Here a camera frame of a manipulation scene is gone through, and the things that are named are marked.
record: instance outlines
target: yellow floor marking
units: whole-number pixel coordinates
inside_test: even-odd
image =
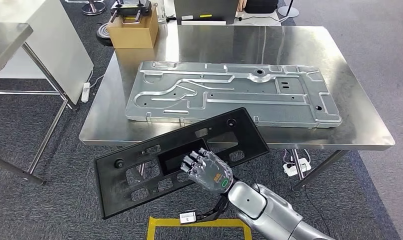
[[[244,240],[252,240],[252,231],[240,219],[216,219],[214,221],[205,221],[192,224],[180,224],[176,218],[154,218],[148,219],[147,240],[155,240],[156,227],[225,227],[225,228],[243,228]]]

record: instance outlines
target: black device on box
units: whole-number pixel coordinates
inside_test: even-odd
[[[277,7],[278,0],[247,0],[244,11],[248,14],[271,14]]]

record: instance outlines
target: white power outlet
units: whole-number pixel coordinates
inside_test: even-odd
[[[300,158],[298,160],[301,166],[301,171],[306,172],[312,169],[311,165],[309,164],[308,160],[306,158]],[[297,175],[297,169],[295,163],[286,163],[282,166],[284,168],[284,173],[286,173],[289,177]]]

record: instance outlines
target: metal table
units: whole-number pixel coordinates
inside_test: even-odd
[[[0,22],[0,70],[9,61],[13,54],[22,47],[29,57],[34,61],[42,73],[46,76],[48,82],[53,87],[54,91],[16,91],[16,90],[0,90],[0,95],[59,95],[63,100],[63,103],[57,112],[48,132],[46,133],[44,140],[38,148],[38,151],[29,166],[27,171],[18,168],[17,166],[0,159],[0,167],[20,176],[32,183],[42,185],[44,180],[33,175],[41,155],[49,142],[51,135],[56,128],[56,125],[62,116],[66,106],[76,110],[77,107],[73,104],[71,99],[65,94],[65,91],[56,82],[49,70],[44,66],[38,56],[34,53],[31,47],[26,43],[27,38],[32,34],[33,30],[27,23],[6,23]]]
[[[135,122],[125,117],[137,68],[148,60],[318,67],[342,124],[334,128],[258,128],[273,149],[335,150],[307,176],[296,164],[301,181],[295,190],[349,150],[384,151],[395,144],[330,33],[321,26],[160,25],[155,49],[116,49],[80,132],[81,141],[125,146],[183,126]],[[224,138],[216,144],[226,148],[233,142]]]

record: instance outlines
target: robot finger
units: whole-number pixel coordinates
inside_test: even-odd
[[[188,173],[192,168],[190,168],[189,166],[187,166],[187,164],[185,164],[184,162],[181,164],[181,170]]]
[[[192,167],[197,164],[197,161],[193,160],[191,157],[189,157],[187,155],[184,157],[184,162]]]
[[[207,157],[207,156],[209,155],[209,151],[206,150],[206,149],[204,149],[203,147],[201,147],[200,150],[198,150],[198,152],[199,152],[201,155],[205,156],[205,157]]]
[[[192,151],[190,154],[190,157],[194,158],[197,162],[203,160],[203,157],[200,156],[197,152]]]

